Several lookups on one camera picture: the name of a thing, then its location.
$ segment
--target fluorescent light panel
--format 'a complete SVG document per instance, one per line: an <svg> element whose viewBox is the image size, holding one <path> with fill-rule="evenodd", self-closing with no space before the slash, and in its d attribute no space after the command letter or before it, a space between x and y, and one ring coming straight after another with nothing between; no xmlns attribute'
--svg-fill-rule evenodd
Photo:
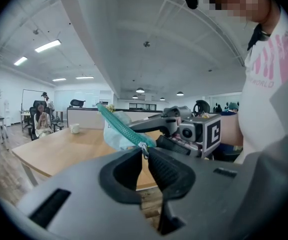
<svg viewBox="0 0 288 240"><path fill-rule="evenodd" d="M76 79L92 79L94 78L93 76L79 76L79 77L76 77Z"/></svg>
<svg viewBox="0 0 288 240"><path fill-rule="evenodd" d="M18 61L16 61L14 64L16 66L19 66L21 63L25 62L27 60L26 57L22 57L21 59L19 59Z"/></svg>
<svg viewBox="0 0 288 240"><path fill-rule="evenodd" d="M66 78L58 78L58 79L53 79L54 82L57 82L57 81L65 81L67 80Z"/></svg>
<svg viewBox="0 0 288 240"><path fill-rule="evenodd" d="M49 48L51 48L51 47L58 46L58 45L60 45L60 44L61 44L61 42L60 42L59 40L55 40L55 41L53 41L53 42L50 42L50 43L45 44L45 45L43 45L43 46L40 46L39 48L35 49L35 51L38 52L38 53L40 53L40 52L42 52L42 51L44 51L44 50L47 50L47 49L49 49Z"/></svg>

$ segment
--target wooden floor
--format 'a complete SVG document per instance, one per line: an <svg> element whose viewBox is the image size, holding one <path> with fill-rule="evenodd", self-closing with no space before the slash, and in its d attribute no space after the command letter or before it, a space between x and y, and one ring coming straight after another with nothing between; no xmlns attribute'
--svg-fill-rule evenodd
<svg viewBox="0 0 288 240"><path fill-rule="evenodd" d="M20 124L8 127L7 132L10 150L6 150L0 141L0 197L15 205L33 186L29 182L21 162L12 154L11 149L31 142L31 139L27 129L22 132ZM39 183L47 179L37 172L34 172L34 175ZM139 191L139 194L142 197L142 212L153 227L157 228L162 204L160 190L156 187Z"/></svg>

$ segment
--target person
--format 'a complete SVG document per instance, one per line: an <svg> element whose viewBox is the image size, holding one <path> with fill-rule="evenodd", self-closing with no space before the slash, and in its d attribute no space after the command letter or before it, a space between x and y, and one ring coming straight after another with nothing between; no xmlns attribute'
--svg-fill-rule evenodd
<svg viewBox="0 0 288 240"><path fill-rule="evenodd" d="M44 112L44 105L38 104L36 114L34 116L35 121L35 133L38 138L45 137L51 134L53 131L50 128L50 117Z"/></svg>
<svg viewBox="0 0 288 240"><path fill-rule="evenodd" d="M216 108L216 113L221 113L223 110L220 106L220 104L217 105L217 108Z"/></svg>
<svg viewBox="0 0 288 240"><path fill-rule="evenodd" d="M53 110L53 102L50 100L50 98L48 97L47 93L44 91L42 94L42 97L44 97L45 102L47 103L47 107L50 108L50 110Z"/></svg>
<svg viewBox="0 0 288 240"><path fill-rule="evenodd" d="M53 112L55 111L54 103L50 100L45 91L43 92L42 97L44 97L47 107L50 109L50 115L53 116Z"/></svg>
<svg viewBox="0 0 288 240"><path fill-rule="evenodd" d="M221 142L243 145L235 160L241 164L248 154L288 136L288 15L275 0L210 3L258 23L248 44L239 113L221 119Z"/></svg>
<svg viewBox="0 0 288 240"><path fill-rule="evenodd" d="M231 115L235 115L235 114L237 114L237 112L238 112L238 105L236 104L236 103L233 103L233 102L231 102L229 105L228 105L228 111L223 111L223 112L221 112L220 114L222 115L222 116L231 116Z"/></svg>

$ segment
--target woman sitting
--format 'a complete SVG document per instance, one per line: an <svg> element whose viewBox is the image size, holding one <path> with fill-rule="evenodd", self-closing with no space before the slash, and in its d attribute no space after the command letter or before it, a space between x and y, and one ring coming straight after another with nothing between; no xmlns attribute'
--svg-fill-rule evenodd
<svg viewBox="0 0 288 240"><path fill-rule="evenodd" d="M37 111L34 116L36 136L38 138L42 138L44 136L47 136L53 133L53 131L49 127L51 125L50 117L46 112L44 112L44 109L45 109L44 105L39 104L37 106Z"/></svg>

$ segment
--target ceiling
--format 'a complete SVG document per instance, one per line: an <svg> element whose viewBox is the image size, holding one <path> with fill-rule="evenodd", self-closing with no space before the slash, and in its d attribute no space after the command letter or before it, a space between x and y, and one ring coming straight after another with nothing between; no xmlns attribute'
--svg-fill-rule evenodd
<svg viewBox="0 0 288 240"><path fill-rule="evenodd" d="M107 82L123 99L138 87L153 101L178 91L241 91L254 25L210 7L206 0L196 10L184 0L14 0L0 20L0 63L49 83L92 75L88 81ZM62 44L34 51L55 39ZM29 60L14 66L22 56Z"/></svg>
<svg viewBox="0 0 288 240"><path fill-rule="evenodd" d="M59 39L41 53L36 48ZM26 62L15 66L22 56ZM60 0L13 0L0 17L0 65L54 85L105 83ZM93 76L78 80L75 77ZM66 81L53 82L53 79Z"/></svg>

